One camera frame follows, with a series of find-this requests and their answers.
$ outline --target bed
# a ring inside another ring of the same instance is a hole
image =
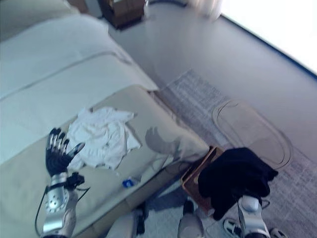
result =
[[[1,236],[36,237],[34,218],[50,181],[44,160],[47,134],[56,126],[67,131],[82,108],[134,112],[128,126],[142,146],[114,171],[79,170],[83,186],[91,189],[76,207],[74,237],[104,234],[118,216],[208,152],[203,140],[155,102],[149,91],[157,86],[112,40],[107,24],[61,0],[0,4]],[[156,138],[148,137],[151,131],[158,132]],[[134,175],[141,182],[124,188],[122,181]],[[44,217],[41,209],[39,229]]]

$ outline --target brown basket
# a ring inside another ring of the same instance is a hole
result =
[[[199,165],[191,167],[181,178],[183,189],[206,214],[212,209],[211,201],[210,198],[203,198],[199,194],[198,176],[205,167],[217,159],[221,154],[222,151],[219,148],[212,148]]]

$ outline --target pillow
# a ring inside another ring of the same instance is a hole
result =
[[[63,0],[1,0],[0,41],[39,22],[70,14],[78,14],[78,10]]]

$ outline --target robotic hand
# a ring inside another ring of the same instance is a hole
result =
[[[66,154],[69,140],[64,141],[64,138],[65,133],[61,133],[60,128],[54,128],[48,137],[46,168],[52,180],[46,188],[46,219],[41,238],[70,238],[75,228],[78,196],[74,190],[85,180],[78,173],[69,177],[67,166],[85,144],[76,145]]]

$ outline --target small blue object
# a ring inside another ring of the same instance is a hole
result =
[[[133,187],[135,184],[134,182],[132,181],[132,179],[127,179],[125,181],[122,182],[122,185],[124,187]]]

